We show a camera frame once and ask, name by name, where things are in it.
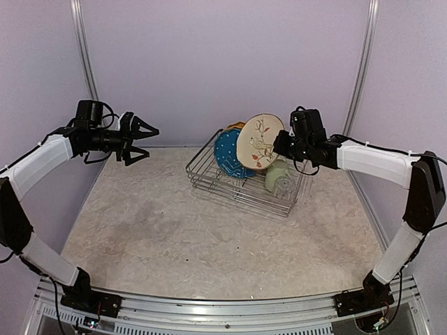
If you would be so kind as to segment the cream bird pattern plate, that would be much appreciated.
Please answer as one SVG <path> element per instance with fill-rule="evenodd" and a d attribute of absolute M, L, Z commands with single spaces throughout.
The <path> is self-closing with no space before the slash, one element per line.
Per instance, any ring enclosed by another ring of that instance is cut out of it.
<path fill-rule="evenodd" d="M 274 141 L 284 130 L 282 120 L 273 114 L 258 114 L 250 118 L 237 137 L 236 156 L 245 168 L 265 170 L 278 155 L 273 151 Z"/>

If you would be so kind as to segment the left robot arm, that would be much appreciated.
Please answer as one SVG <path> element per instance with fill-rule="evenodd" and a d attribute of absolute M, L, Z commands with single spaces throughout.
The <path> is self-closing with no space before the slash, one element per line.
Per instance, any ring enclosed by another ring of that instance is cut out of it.
<path fill-rule="evenodd" d="M 103 126 L 104 110 L 110 106 L 97 100 L 81 100 L 67 126 L 46 135 L 32 150 L 1 170 L 1 244 L 9 248 L 32 271 L 60 284 L 64 304 L 94 313 L 100 300 L 91 288 L 89 274 L 65 260 L 35 233 L 21 201 L 44 177 L 72 158 L 85 164 L 93 151 L 100 151 L 130 166 L 149 157 L 134 141 L 159 135 L 159 130 L 133 112 L 117 115 L 109 111 L 111 123 Z"/>

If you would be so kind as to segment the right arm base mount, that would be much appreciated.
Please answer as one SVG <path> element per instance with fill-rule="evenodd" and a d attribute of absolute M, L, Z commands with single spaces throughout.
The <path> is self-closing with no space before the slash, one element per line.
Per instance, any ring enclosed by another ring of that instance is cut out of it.
<path fill-rule="evenodd" d="M 391 292 L 376 295 L 367 293 L 365 289 L 352 292 L 343 291 L 333 297 L 338 317 L 372 311 L 392 305 L 395 300 Z"/>

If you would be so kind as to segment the blue polka dot plate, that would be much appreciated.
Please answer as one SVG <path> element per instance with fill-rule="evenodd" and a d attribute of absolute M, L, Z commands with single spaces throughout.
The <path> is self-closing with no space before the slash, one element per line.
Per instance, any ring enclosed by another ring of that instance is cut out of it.
<path fill-rule="evenodd" d="M 222 131 L 214 141 L 214 159 L 218 167 L 230 177 L 255 177 L 256 172 L 244 167 L 237 159 L 236 144 L 239 134 L 238 128 Z"/>

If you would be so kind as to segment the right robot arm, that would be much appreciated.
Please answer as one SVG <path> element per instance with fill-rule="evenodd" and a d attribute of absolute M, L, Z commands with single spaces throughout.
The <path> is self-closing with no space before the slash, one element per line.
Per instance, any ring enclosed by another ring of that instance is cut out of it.
<path fill-rule="evenodd" d="M 370 311 L 394 302 L 390 282 L 419 253 L 446 203 L 440 163 L 435 153 L 388 149 L 354 140 L 345 135 L 327 137 L 318 110 L 298 107 L 291 113 L 291 131 L 280 131 L 274 152 L 293 162 L 368 174 L 408 191 L 403 223 L 393 240 L 362 282 L 359 290 L 334 296 L 339 316 Z"/>

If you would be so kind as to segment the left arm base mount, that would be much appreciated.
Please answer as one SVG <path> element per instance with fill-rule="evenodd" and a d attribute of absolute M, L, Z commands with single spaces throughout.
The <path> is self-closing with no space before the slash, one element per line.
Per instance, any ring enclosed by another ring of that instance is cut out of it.
<path fill-rule="evenodd" d="M 106 292 L 93 291 L 88 300 L 63 295 L 61 304 L 78 311 L 117 318 L 123 298 Z"/>

